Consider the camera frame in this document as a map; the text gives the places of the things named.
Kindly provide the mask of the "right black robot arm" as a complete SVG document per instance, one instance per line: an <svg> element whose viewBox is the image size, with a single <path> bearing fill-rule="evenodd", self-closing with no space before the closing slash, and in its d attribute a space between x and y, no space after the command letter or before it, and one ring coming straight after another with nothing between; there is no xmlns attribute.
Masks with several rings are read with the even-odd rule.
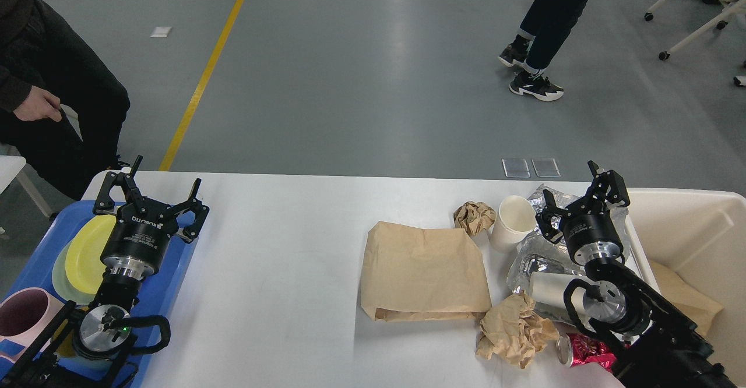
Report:
<svg viewBox="0 0 746 388"><path fill-rule="evenodd" d="M626 267L611 213L631 204L623 177L593 161L588 166L593 181L585 195L559 207L543 191L536 214L544 239L564 241L586 274L563 291L571 323L608 346L612 373L626 387L732 387L722 364L709 362L713 348L697 324Z"/></svg>

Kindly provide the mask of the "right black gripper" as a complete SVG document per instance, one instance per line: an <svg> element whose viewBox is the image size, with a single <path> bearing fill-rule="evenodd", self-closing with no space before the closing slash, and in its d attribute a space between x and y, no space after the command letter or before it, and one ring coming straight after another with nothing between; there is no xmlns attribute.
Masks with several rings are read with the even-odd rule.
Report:
<svg viewBox="0 0 746 388"><path fill-rule="evenodd" d="M576 265L586 265L595 259L619 260L624 257L624 245L612 216L606 211L631 204L623 176L615 170L599 167L592 160L587 164L593 175L586 191L588 213L573 213L567 217L567 209L558 207L552 192L543 189L544 207L535 216L541 236L552 244L559 243L563 237L571 261ZM553 226L553 218L561 220L559 228Z"/></svg>

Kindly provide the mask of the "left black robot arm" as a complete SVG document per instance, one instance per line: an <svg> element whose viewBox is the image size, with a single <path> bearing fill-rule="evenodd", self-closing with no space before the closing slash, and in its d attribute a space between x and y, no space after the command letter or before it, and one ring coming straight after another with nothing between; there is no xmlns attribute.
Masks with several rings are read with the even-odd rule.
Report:
<svg viewBox="0 0 746 388"><path fill-rule="evenodd" d="M170 343L166 318L209 208L200 179L179 204L105 171L66 209L2 301L3 387L126 387Z"/></svg>

